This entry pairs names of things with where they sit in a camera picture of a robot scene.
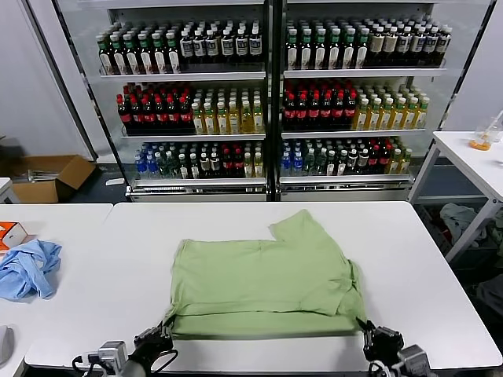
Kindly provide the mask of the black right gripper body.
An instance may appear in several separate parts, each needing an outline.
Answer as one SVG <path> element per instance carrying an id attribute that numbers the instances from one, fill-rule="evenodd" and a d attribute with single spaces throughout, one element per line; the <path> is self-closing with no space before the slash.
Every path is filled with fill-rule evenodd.
<path id="1" fill-rule="evenodd" d="M 372 332 L 372 345 L 363 346 L 366 360 L 397 360 L 404 340 L 399 331 L 379 326 Z"/>

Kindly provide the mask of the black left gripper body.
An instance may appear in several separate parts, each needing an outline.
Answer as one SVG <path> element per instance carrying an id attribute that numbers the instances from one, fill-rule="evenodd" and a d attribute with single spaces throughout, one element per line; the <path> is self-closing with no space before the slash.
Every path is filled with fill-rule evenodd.
<path id="1" fill-rule="evenodd" d="M 152 327 L 134 337 L 133 360 L 144 368 L 151 368 L 154 362 L 173 349 L 173 342 L 160 336 L 160 328 Z"/>

